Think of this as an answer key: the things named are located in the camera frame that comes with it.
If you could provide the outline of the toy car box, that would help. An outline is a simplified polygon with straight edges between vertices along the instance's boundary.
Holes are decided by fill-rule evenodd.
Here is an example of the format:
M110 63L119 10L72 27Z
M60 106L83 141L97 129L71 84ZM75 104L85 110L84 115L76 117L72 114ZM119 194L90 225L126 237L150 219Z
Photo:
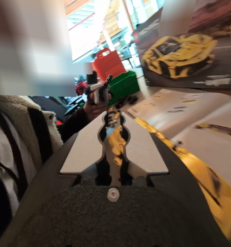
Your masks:
M231 1L164 4L133 38L149 86L231 89Z

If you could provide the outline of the open instruction booklet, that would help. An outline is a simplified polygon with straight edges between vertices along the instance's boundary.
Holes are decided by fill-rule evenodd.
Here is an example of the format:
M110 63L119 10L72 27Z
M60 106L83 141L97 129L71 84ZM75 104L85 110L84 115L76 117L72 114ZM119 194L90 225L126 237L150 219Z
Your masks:
M231 96L161 89L127 112L181 141L231 185Z

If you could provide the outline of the yellow toy brick car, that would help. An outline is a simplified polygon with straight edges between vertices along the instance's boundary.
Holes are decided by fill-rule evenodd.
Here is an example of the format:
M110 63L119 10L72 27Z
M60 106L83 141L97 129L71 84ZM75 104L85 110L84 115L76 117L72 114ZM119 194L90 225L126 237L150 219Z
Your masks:
M220 230L231 241L231 186L205 162L185 148L179 147L179 144L168 140L148 122L140 118L136 118L135 121L149 133L160 138L161 142L181 159L198 182Z

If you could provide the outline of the pile of yellow black brick pieces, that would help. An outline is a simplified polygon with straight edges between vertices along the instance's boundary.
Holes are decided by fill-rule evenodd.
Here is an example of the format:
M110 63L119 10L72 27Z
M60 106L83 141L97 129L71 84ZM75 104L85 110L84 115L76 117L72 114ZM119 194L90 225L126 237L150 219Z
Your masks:
M110 107L108 112L108 127L114 128L118 122L120 111L115 107Z

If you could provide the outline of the person's left hand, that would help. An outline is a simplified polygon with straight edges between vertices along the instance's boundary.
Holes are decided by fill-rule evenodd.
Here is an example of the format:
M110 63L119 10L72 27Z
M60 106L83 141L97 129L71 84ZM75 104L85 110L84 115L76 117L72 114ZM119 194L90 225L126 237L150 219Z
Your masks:
M108 110L107 103L105 102L99 102L96 105L91 105L90 102L94 100L94 94L91 93L89 96L89 100L86 101L86 103L83 106L83 110L85 112L86 118L88 122L93 121L96 117L98 117L100 114L102 114L104 111Z

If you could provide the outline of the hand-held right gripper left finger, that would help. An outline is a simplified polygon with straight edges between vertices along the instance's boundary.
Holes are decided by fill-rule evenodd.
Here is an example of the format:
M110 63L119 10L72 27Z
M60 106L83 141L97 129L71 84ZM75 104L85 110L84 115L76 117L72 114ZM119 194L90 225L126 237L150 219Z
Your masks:
M108 112L80 130L60 170L61 175L90 176L99 186L109 185L109 163L104 140L107 136Z

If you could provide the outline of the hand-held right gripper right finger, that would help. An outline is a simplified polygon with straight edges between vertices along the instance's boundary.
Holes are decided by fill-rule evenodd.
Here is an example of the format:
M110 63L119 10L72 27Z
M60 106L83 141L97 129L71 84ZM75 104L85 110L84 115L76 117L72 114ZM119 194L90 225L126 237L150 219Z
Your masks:
M139 176L167 175L169 170L151 133L124 112L120 112L120 124L122 138L126 141L120 167L121 185L131 185Z

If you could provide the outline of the person's fleece-lined jacket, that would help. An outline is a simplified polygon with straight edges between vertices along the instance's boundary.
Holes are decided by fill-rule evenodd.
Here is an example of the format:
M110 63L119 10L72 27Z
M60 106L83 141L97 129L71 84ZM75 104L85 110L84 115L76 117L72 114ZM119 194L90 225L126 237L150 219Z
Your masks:
M34 177L63 145L55 120L28 96L0 95L0 238Z

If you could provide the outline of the red plastic bin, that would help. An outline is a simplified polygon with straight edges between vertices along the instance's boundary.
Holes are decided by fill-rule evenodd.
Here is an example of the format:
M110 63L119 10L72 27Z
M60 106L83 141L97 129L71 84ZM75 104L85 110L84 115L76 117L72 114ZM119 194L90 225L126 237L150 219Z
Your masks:
M108 75L115 78L126 73L117 51L111 51L107 47L96 53L96 59L92 63L92 67L97 72L101 82L105 82Z

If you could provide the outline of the green plastic bin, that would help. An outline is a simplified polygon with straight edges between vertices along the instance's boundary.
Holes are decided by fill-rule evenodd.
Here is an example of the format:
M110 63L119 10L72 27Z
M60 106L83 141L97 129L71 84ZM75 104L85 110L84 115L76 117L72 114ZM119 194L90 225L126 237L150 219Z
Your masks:
M112 99L108 101L107 106L115 104L120 97L126 97L140 91L136 72L132 70L113 78L109 87Z

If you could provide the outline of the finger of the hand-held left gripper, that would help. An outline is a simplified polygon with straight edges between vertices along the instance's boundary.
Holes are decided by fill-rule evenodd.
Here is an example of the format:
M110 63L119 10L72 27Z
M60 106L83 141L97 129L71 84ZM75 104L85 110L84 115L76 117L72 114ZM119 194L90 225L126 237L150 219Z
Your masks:
M90 91L91 92L95 92L97 90L102 89L102 91L108 91L110 90L109 84L108 83L104 83L104 82L98 82L95 84L91 84L90 85Z

